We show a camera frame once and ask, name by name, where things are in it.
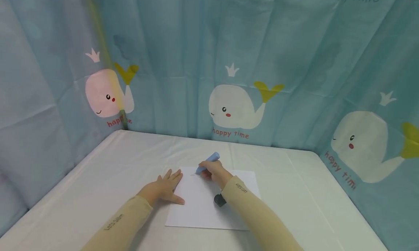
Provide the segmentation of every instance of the finger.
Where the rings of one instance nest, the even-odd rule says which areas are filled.
[[[202,171],[200,175],[205,179],[211,179],[212,176],[211,172],[209,172],[208,170]]]
[[[164,175],[163,179],[169,179],[169,177],[170,177],[171,173],[172,173],[172,170],[171,170],[171,169],[169,169],[169,170],[167,171],[167,173]]]
[[[177,196],[176,194],[172,195],[172,198],[170,199],[170,201],[176,204],[185,204],[185,200],[181,198],[180,196]]]
[[[207,165],[208,165],[207,161],[203,161],[203,162],[199,163],[198,166],[207,167]]]
[[[183,174],[182,174],[182,173],[180,173],[177,177],[175,177],[175,178],[173,179],[173,182],[175,182],[175,183],[176,183],[176,186],[179,184],[179,182],[180,182],[180,180],[182,179],[182,177],[183,177]]]
[[[179,170],[177,170],[176,171],[176,173],[173,173],[171,176],[170,176],[170,178],[169,179],[175,179],[179,174],[181,174],[181,170],[179,169]]]

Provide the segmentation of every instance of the right hand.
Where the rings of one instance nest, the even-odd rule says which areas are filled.
[[[205,167],[206,170],[201,172],[201,176],[208,180],[213,180],[217,185],[224,189],[227,182],[233,177],[230,172],[223,168],[220,161],[204,161],[199,164],[201,167]]]

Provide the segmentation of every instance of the white tablecloth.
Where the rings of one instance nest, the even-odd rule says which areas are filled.
[[[1,239],[4,251],[73,251],[143,185],[167,169],[219,152],[229,169],[254,171],[263,201],[305,251],[387,250],[313,152],[116,131]],[[132,250],[260,250],[248,231],[165,227],[155,207]]]

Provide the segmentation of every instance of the fabric backdrop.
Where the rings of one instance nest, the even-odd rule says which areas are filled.
[[[1,1],[1,217],[126,124],[315,151],[389,250],[419,249],[419,0]]]

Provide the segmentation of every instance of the child's hand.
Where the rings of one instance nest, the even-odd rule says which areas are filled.
[[[164,177],[158,176],[155,182],[145,185],[137,195],[146,199],[151,206],[159,198],[176,204],[185,204],[184,199],[173,193],[182,177],[183,174],[180,169],[173,174],[172,170],[169,169]]]
[[[206,170],[201,172],[201,176],[208,180],[212,179],[218,184],[221,190],[224,189],[227,182],[233,177],[230,172],[223,168],[220,161],[204,161],[200,163],[199,166],[206,168]]]

